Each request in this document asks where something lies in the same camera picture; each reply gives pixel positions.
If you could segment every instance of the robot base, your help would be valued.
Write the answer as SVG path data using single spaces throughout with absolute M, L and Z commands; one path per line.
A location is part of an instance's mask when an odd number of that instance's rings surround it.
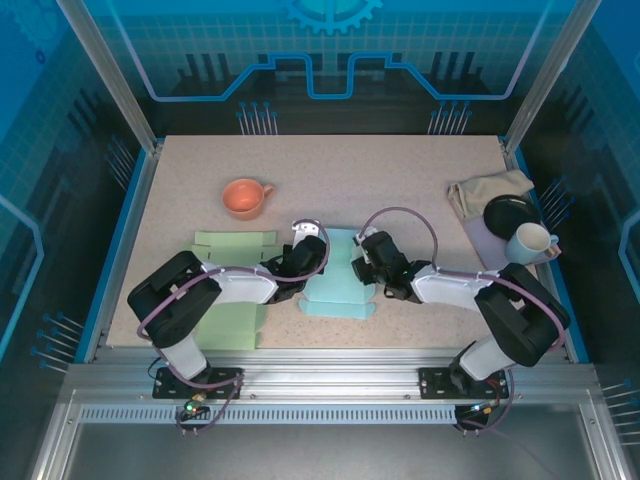
M 492 400 L 496 398 L 496 390 L 488 383 L 497 382 L 501 400 L 509 398 L 506 375 L 503 370 L 491 374 L 486 380 L 471 382 L 468 392 L 460 392 L 451 382 L 449 368 L 420 368 L 418 382 L 420 398 L 423 400 Z
M 198 378 L 199 383 L 218 383 L 233 378 L 242 373 L 241 368 L 212 368 L 208 380 Z M 207 400 L 226 400 L 231 395 L 233 383 L 224 387 L 207 391 Z M 240 390 L 238 389 L 233 396 L 234 399 L 240 398 Z M 180 380 L 178 380 L 168 368 L 159 368 L 156 373 L 156 381 L 151 396 L 155 399 L 169 400 L 189 400 L 196 393 L 202 392 L 201 388 L 192 388 Z

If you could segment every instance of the folded towel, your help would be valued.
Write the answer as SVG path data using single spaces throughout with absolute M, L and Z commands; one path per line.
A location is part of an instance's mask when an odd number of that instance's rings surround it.
M 469 220 L 481 216 L 484 207 L 500 195 L 524 195 L 533 188 L 533 183 L 521 170 L 477 177 L 449 186 L 447 198 L 458 218 Z

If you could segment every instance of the table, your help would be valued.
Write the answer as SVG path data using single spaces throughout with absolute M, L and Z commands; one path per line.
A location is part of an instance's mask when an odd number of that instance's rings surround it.
M 149 345 L 136 336 L 129 292 L 197 230 L 278 231 L 291 243 L 291 223 L 316 218 L 326 227 L 360 227 L 387 206 L 425 215 L 440 240 L 440 265 L 483 270 L 445 197 L 447 186 L 505 170 L 494 136 L 169 136 L 153 179 L 107 344 Z M 276 186 L 264 214 L 250 222 L 227 215 L 220 193 L 230 181 L 251 177 Z M 375 222 L 409 260 L 429 259 L 427 229 L 404 213 Z M 385 299 L 364 321 L 311 317 L 296 301 L 268 307 L 262 348 L 463 347 L 488 328 L 480 314 L 448 305 Z

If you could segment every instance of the light green towel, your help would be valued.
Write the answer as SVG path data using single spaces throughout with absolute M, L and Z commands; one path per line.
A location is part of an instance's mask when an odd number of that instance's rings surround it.
M 196 232 L 191 251 L 202 262 L 249 267 L 282 254 L 276 232 Z M 257 330 L 266 319 L 266 307 L 254 303 L 214 305 L 196 328 L 202 350 L 253 350 Z

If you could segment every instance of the glass panel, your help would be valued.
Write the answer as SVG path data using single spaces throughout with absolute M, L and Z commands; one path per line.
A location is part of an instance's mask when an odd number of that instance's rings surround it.
M 2 7 L 0 476 L 27 478 L 139 146 L 55 2 Z
M 542 203 L 605 386 L 640 381 L 640 36 L 631 21 L 638 15 L 638 3 L 602 3 L 522 143 L 539 196 L 562 179 Z
M 158 135 L 504 134 L 573 4 L 87 2 Z

